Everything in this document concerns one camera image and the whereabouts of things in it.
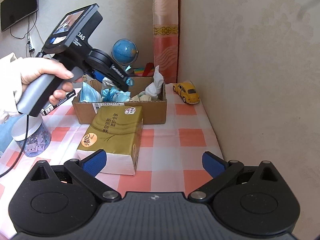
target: pink checkered tablecloth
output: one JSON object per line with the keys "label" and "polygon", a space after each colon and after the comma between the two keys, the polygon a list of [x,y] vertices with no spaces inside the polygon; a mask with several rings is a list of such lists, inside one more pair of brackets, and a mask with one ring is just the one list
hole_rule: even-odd
{"label": "pink checkered tablecloth", "polygon": [[[166,85],[167,122],[144,125],[135,176],[100,173],[97,179],[124,196],[126,191],[183,191],[189,194],[211,177],[202,167],[202,154],[210,151],[222,158],[215,133],[204,107],[187,105]],[[44,121],[52,134],[49,147],[39,156],[22,156],[9,174],[0,179],[0,233],[15,234],[8,215],[9,202],[19,185],[38,160],[61,165],[77,157],[75,151],[89,125],[80,125],[72,100],[59,106]],[[7,170],[19,154],[14,141],[0,159],[0,173]]]}

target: black cable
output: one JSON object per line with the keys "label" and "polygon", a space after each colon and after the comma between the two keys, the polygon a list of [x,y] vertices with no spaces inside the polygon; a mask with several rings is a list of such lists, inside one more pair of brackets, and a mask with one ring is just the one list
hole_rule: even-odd
{"label": "black cable", "polygon": [[26,57],[28,57],[28,55],[27,55],[27,46],[28,46],[28,44],[29,44],[29,37],[30,37],[30,34],[29,34],[29,28],[30,28],[30,17],[28,18],[28,30],[27,30],[27,40],[28,40],[28,42],[27,42],[27,44],[26,44]]}
{"label": "black cable", "polygon": [[[36,20],[35,20],[35,23],[33,24],[33,27],[36,25],[37,19],[38,19],[38,12],[36,12]],[[11,34],[12,37],[14,37],[14,38],[16,38],[16,39],[23,40],[23,39],[26,37],[26,35],[27,35],[29,32],[32,31],[33,27],[30,29],[30,31],[28,31],[28,32],[23,36],[23,38],[19,38],[19,37],[13,36],[12,33],[11,33],[11,28],[10,28],[10,34]]]}
{"label": "black cable", "polygon": [[27,143],[28,130],[29,130],[29,116],[27,115],[26,138],[24,139],[24,142],[23,142],[23,146],[22,146],[22,148],[21,148],[21,151],[20,151],[17,159],[16,159],[16,160],[14,161],[14,163],[11,165],[11,167],[10,167],[7,171],[5,171],[4,173],[2,173],[2,174],[0,175],[0,178],[2,178],[4,175],[8,174],[8,173],[15,167],[15,165],[18,163],[18,161],[19,161],[19,159],[20,159],[20,157],[21,157],[21,155],[22,155],[22,152],[23,152],[23,150],[24,150],[24,148],[25,148],[25,146],[26,146],[26,143]]}
{"label": "black cable", "polygon": [[28,46],[28,43],[26,44],[26,57],[28,57],[28,55],[27,55],[27,46]]}

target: wall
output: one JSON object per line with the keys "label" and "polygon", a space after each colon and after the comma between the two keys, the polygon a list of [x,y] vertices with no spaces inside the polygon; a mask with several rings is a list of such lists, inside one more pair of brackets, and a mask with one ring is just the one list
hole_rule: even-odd
{"label": "wall", "polygon": [[320,234],[317,1],[181,0],[180,8],[178,80],[194,83],[227,160],[275,164],[300,202],[300,239]]}
{"label": "wall", "polygon": [[[111,54],[112,46],[117,40],[129,38],[140,51],[135,66],[153,62],[152,0],[39,0],[36,23],[39,33],[36,29],[31,32],[36,51],[43,46],[41,38],[45,41],[66,13],[92,3],[100,6],[103,21],[89,39],[91,46]],[[28,20],[24,20],[12,28],[12,33],[23,37],[27,28]],[[10,31],[1,33],[0,57],[12,51],[19,57],[25,57],[26,42],[12,38]]]}

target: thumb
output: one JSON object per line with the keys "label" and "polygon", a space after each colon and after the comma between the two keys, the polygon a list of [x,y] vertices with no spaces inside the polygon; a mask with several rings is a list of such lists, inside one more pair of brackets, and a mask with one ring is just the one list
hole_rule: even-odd
{"label": "thumb", "polygon": [[35,59],[36,68],[39,74],[53,74],[61,79],[70,79],[74,77],[74,74],[67,70],[63,64],[54,60],[46,58],[30,58]]}

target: gold tissue package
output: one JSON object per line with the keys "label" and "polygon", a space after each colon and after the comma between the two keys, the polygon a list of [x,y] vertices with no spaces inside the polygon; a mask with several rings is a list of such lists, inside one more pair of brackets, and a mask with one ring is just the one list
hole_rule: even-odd
{"label": "gold tissue package", "polygon": [[82,160],[100,149],[107,154],[103,173],[135,175],[143,128],[142,107],[103,106],[76,153]]}

